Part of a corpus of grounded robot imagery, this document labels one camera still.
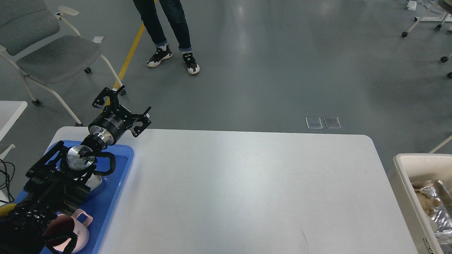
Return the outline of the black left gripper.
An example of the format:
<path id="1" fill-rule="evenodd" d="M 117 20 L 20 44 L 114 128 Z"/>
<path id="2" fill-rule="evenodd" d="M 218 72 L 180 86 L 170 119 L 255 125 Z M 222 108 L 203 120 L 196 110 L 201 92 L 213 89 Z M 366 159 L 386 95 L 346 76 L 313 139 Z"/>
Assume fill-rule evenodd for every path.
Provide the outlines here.
<path id="1" fill-rule="evenodd" d="M 151 124 L 149 106 L 142 114 L 132 114 L 119 103 L 118 95 L 125 95 L 125 86 L 119 89 L 105 87 L 92 102 L 102 113 L 89 124 L 88 146 L 112 146 L 130 130 L 138 137 Z"/>

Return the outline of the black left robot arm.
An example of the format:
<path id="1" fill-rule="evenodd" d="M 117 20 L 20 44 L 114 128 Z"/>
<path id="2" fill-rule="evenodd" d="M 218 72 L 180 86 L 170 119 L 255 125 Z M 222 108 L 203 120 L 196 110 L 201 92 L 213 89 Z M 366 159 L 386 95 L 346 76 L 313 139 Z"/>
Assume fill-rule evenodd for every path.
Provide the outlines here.
<path id="1" fill-rule="evenodd" d="M 91 176 L 108 176 L 115 172 L 116 157 L 106 151 L 130 130 L 139 136 L 150 124 L 148 107 L 142 114 L 133 114 L 119 103 L 119 89 L 105 87 L 92 106 L 102 109 L 89 124 L 89 135 L 77 146 L 66 147 L 60 140 L 50 148 L 27 172 L 24 186 L 27 196 L 1 218 L 2 254 L 39 254 L 44 248 L 57 254 L 52 241 L 69 243 L 63 254 L 76 249 L 79 236 L 65 230 L 46 233 L 57 213 L 72 216 L 88 196 Z"/>

